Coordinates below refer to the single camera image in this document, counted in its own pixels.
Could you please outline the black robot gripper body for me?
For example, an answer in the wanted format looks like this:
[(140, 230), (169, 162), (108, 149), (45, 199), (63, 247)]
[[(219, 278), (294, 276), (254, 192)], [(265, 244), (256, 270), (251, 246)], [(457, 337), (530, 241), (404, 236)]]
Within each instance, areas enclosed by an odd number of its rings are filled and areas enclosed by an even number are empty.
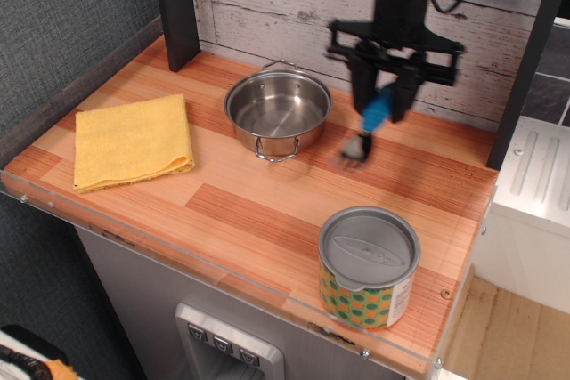
[(464, 46), (429, 30), (428, 5), (436, 0), (375, 0), (370, 21), (329, 23), (331, 58), (345, 62), (354, 73), (366, 68), (425, 82), (452, 86)]

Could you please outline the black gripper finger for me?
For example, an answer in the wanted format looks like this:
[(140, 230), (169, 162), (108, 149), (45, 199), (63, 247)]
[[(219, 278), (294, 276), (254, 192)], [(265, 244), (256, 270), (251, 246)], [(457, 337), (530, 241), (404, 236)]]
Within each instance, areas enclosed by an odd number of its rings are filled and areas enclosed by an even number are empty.
[(421, 75), (416, 69), (405, 69), (395, 80), (392, 101), (392, 122), (397, 123), (404, 118), (411, 108), (415, 96), (422, 85)]
[(375, 94), (378, 69), (357, 51), (349, 54), (348, 67), (351, 72), (354, 108), (362, 113)]

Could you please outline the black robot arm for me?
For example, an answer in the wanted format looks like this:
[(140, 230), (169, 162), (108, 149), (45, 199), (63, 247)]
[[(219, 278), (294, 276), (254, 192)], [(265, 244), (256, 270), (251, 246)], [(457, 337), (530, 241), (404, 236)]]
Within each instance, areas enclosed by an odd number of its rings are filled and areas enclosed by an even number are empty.
[(464, 45), (433, 33), (425, 18), (428, 4), (446, 14), (461, 2), (443, 9), (436, 0), (375, 0), (372, 20), (329, 23), (328, 53), (347, 64), (358, 113), (372, 104), (380, 71), (395, 76), (393, 122), (404, 118), (424, 83), (455, 84)]

